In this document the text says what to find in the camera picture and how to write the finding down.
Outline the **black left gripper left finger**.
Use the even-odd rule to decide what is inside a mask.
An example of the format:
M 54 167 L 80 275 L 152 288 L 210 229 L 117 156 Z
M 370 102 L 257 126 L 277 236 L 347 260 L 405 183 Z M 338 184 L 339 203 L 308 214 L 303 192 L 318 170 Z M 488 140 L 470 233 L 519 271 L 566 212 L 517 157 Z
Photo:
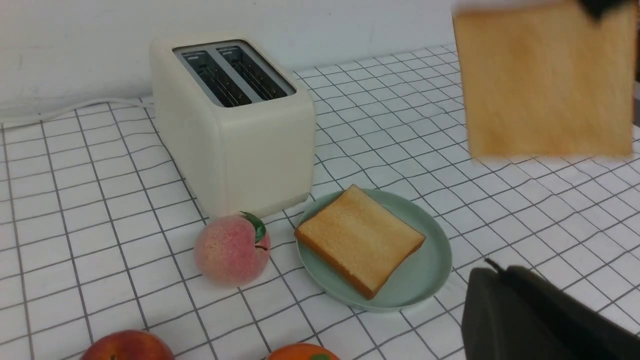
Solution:
M 639 337 L 520 265 L 470 272 L 461 336 L 468 360 L 637 360 Z

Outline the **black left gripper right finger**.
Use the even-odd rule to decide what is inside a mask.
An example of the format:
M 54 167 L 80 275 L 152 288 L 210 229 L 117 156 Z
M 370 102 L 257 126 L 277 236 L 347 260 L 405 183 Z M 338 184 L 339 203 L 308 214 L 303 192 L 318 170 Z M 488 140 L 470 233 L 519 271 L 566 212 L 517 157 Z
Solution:
M 635 0 L 578 0 L 583 11 L 594 21 L 600 21 L 608 12 Z

